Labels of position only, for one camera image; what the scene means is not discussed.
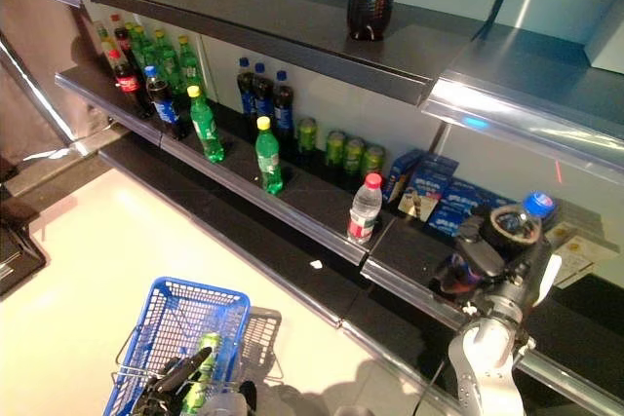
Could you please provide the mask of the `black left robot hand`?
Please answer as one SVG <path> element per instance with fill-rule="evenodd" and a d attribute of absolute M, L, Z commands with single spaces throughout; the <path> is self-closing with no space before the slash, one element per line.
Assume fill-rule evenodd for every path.
<path fill-rule="evenodd" d="M 171 358 L 157 376 L 147 380 L 131 415 L 179 415 L 182 400 L 199 381 L 200 367 L 212 353 L 208 346 L 187 358 Z"/>

